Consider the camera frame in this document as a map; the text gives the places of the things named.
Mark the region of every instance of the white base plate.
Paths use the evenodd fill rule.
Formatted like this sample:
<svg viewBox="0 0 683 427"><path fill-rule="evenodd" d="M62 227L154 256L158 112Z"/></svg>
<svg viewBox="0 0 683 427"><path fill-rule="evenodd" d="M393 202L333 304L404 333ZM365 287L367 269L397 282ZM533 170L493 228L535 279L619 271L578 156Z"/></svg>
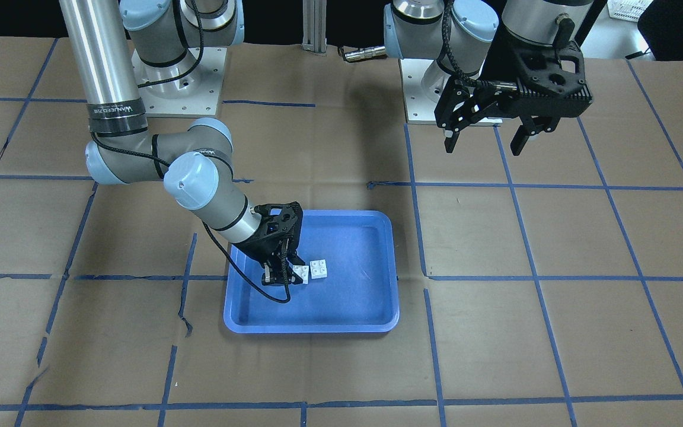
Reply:
<svg viewBox="0 0 683 427"><path fill-rule="evenodd" d="M436 103L426 95L420 85L426 68L431 65L431 59L400 59L399 69L402 76L402 93L404 94L404 109L407 113L407 123L412 125L435 125L434 109ZM501 125L502 119L483 119L474 126Z"/></svg>
<svg viewBox="0 0 683 427"><path fill-rule="evenodd" d="M198 56L199 49L189 49L193 56ZM149 87L139 89L141 98L146 106L146 115L149 117L206 117L216 116L220 105L220 92L223 86L225 73L225 56L228 49L225 47L206 47L200 65L203 80L195 93L182 98L157 97ZM133 74L136 83L143 82L142 62L139 55L134 51L131 58Z"/></svg>

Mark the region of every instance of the table surface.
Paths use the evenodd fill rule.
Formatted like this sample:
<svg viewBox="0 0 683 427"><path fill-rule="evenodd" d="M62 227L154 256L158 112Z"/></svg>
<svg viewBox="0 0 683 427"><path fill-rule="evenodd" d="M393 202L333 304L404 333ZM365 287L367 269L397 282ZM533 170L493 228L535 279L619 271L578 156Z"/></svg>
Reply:
<svg viewBox="0 0 683 427"><path fill-rule="evenodd" d="M396 60L230 49L238 186L387 214L401 306L244 336L197 218L87 176L69 41L0 38L0 425L683 425L683 63L586 71L594 105L520 157L515 121L447 155Z"/></svg>

